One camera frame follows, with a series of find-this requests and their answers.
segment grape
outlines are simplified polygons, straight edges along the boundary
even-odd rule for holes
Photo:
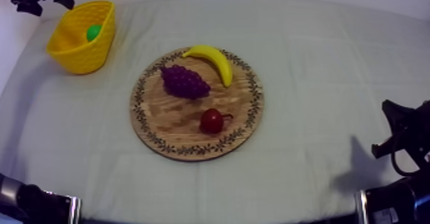
[[[209,95],[211,87],[198,73],[179,65],[160,69],[164,89],[170,95],[186,99],[198,99]]]

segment yellow basket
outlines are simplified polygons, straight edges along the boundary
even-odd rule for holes
[[[86,32],[102,25],[97,37],[88,42]],[[67,71],[87,74],[103,66],[115,35],[115,6],[109,1],[93,1],[64,14],[49,40],[47,52]]]

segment green ball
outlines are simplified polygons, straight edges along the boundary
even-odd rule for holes
[[[94,24],[91,25],[91,27],[88,28],[86,31],[86,39],[91,42],[94,40],[97,35],[99,35],[100,30],[102,29],[102,26],[100,24]]]

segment wooden plate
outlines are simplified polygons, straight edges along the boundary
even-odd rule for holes
[[[181,57],[188,49],[162,56],[142,73],[131,95],[131,123],[139,138],[158,154],[178,161],[205,161],[231,152],[251,136],[262,116],[263,89],[251,67],[236,55],[221,50],[233,69],[232,85],[225,88],[211,63]],[[189,100],[168,95],[160,67],[174,64],[198,72],[211,86],[209,96]],[[200,117],[209,108],[234,116],[218,134],[203,134],[199,129]]]

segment table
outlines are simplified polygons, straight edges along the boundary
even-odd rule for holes
[[[430,96],[429,24],[387,12],[302,0],[121,5],[105,66],[85,76],[45,53],[57,22],[40,25],[1,96],[0,171],[82,198],[86,218],[290,223],[352,212],[355,191],[399,178],[370,154],[390,135],[381,102]],[[129,97],[146,66],[195,44],[247,61],[265,109],[236,151],[181,163],[140,142]]]

